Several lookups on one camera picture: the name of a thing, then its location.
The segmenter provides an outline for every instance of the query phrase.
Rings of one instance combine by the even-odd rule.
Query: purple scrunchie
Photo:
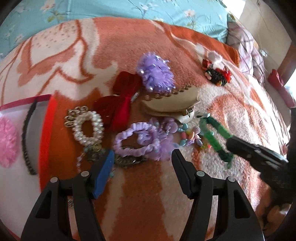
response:
[[[154,126],[152,124],[153,121],[154,119],[151,119],[150,123],[133,123],[129,129],[117,134],[113,145],[114,152],[122,157],[145,156],[155,161],[170,160],[172,151],[178,147],[176,143],[173,143],[173,135],[171,134],[176,129],[175,125],[177,126],[177,124],[175,122],[168,122],[165,128],[172,130],[172,132],[166,133],[161,126]],[[138,134],[138,143],[144,145],[144,147],[123,149],[121,145],[122,140],[132,136],[134,132]]]
[[[148,92],[165,93],[175,89],[174,75],[167,62],[155,53],[144,54],[140,58],[137,73],[142,77]]]

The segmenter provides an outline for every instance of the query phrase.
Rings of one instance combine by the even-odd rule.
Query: green beaded bracelet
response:
[[[207,128],[207,124],[212,125],[217,132],[225,139],[229,139],[232,135],[213,117],[204,115],[200,119],[200,129],[204,133],[204,137],[209,141],[213,149],[219,154],[219,157],[222,161],[227,162],[227,168],[231,167],[231,161],[233,159],[233,153],[226,152],[223,150],[220,143],[216,140],[216,138],[211,134],[211,132]]]

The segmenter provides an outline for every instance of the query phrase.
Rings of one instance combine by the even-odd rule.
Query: hair accessory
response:
[[[218,121],[216,121],[212,116],[210,116],[209,113],[206,112],[205,115],[201,117],[200,128],[204,133],[204,137],[209,141],[213,149],[219,154],[219,157],[222,159],[222,161],[227,162],[227,168],[229,169],[231,167],[233,153],[225,152],[223,150],[220,143],[216,140],[216,138],[212,135],[212,133],[207,129],[207,124],[211,124],[217,130],[217,132],[225,139],[229,139],[232,136]]]
[[[174,75],[167,62],[155,53],[147,53],[140,58],[137,73],[148,92],[169,93],[175,89]]]
[[[30,122],[30,119],[36,109],[36,106],[37,106],[37,100],[35,100],[32,105],[30,106],[29,110],[28,110],[28,113],[27,113],[27,116],[25,118],[25,121],[24,121],[24,125],[23,125],[23,128],[22,128],[22,155],[23,155],[23,158],[25,160],[25,164],[26,164],[26,167],[28,169],[28,172],[30,175],[37,175],[37,172],[36,170],[33,168],[32,166],[32,163],[29,159],[29,156],[28,156],[28,151],[27,151],[27,145],[26,145],[26,135],[27,135],[27,129],[28,129],[28,125],[29,125],[29,122]]]
[[[85,121],[92,121],[92,137],[87,137],[81,130]],[[68,111],[68,116],[65,117],[65,126],[72,127],[74,139],[84,146],[83,153],[77,157],[76,166],[80,172],[83,156],[87,155],[89,161],[95,161],[101,154],[101,142],[104,134],[103,122],[101,116],[95,111],[88,111],[87,106],[78,106],[74,110]]]
[[[125,71],[119,73],[113,85],[113,93],[119,96],[105,96],[94,103],[94,110],[101,115],[106,129],[122,131],[127,128],[131,102],[139,94],[141,77]]]
[[[225,86],[227,83],[231,81],[231,72],[228,68],[224,67],[224,69],[216,68],[214,69],[213,64],[221,62],[220,59],[212,58],[212,60],[203,59],[202,60],[202,69],[206,70],[205,76],[208,80],[210,80],[213,84],[217,86]]]
[[[193,144],[194,142],[199,145],[200,147],[203,145],[201,138],[199,137],[200,133],[200,127],[195,126],[192,128],[192,130],[189,130],[187,124],[183,124],[180,126],[177,130],[178,132],[181,133],[181,141],[180,141],[180,146],[189,146]]]
[[[208,60],[213,64],[221,63],[223,58],[216,51],[210,51],[207,55]]]
[[[195,113],[195,105],[199,103],[198,88],[186,85],[183,89],[173,90],[172,93],[156,94],[154,98],[145,96],[142,103],[145,112],[154,116],[170,116],[180,123],[188,123]]]
[[[172,118],[167,118],[161,125],[155,118],[151,118],[149,123],[133,123],[129,129],[117,134],[113,146],[115,153],[121,157],[145,156],[145,158],[155,161],[170,160],[172,151],[178,146],[173,143],[172,135],[178,127],[172,120]],[[123,149],[122,140],[132,136],[134,132],[138,134],[138,143],[144,145],[144,147]]]
[[[123,149],[125,148],[132,148],[130,146],[125,146],[122,147]],[[135,157],[135,156],[126,156],[126,157],[121,157],[120,155],[115,154],[115,164],[118,166],[126,167],[134,164],[138,164],[140,162],[145,161],[146,158],[144,156],[140,157]]]
[[[16,162],[17,131],[7,117],[0,117],[0,166],[9,168]]]

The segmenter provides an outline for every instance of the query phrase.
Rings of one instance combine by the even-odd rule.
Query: beaded bracelet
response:
[[[93,136],[84,135],[81,126],[85,121],[91,121],[93,126]],[[94,161],[99,158],[102,149],[101,142],[104,134],[104,127],[101,116],[95,111],[88,111],[87,106],[78,106],[74,110],[69,110],[65,117],[65,126],[72,127],[74,139],[84,146],[83,153],[77,157],[76,167],[80,172],[82,158],[87,155],[88,160]]]
[[[200,128],[201,131],[204,133],[204,137],[209,141],[213,149],[218,153],[219,157],[222,159],[222,161],[227,162],[227,168],[231,167],[231,161],[233,158],[233,153],[226,152],[223,150],[220,143],[216,140],[216,138],[212,135],[212,133],[207,129],[207,124],[212,125],[217,132],[224,137],[225,139],[229,139],[232,137],[232,135],[229,134],[229,132],[218,122],[216,121],[212,116],[207,113],[207,115],[204,115],[200,119]]]

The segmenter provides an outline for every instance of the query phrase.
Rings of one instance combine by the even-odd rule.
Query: plaid pillow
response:
[[[251,55],[252,55],[252,62],[253,62],[253,68],[254,68],[253,77],[258,80],[259,84],[263,84],[266,77],[265,71],[264,71],[263,57],[260,55],[259,51],[255,48],[253,48]]]
[[[253,75],[253,62],[251,52],[254,49],[254,38],[252,34],[237,22],[228,22],[228,35],[226,44],[239,52],[239,69],[242,73]]]

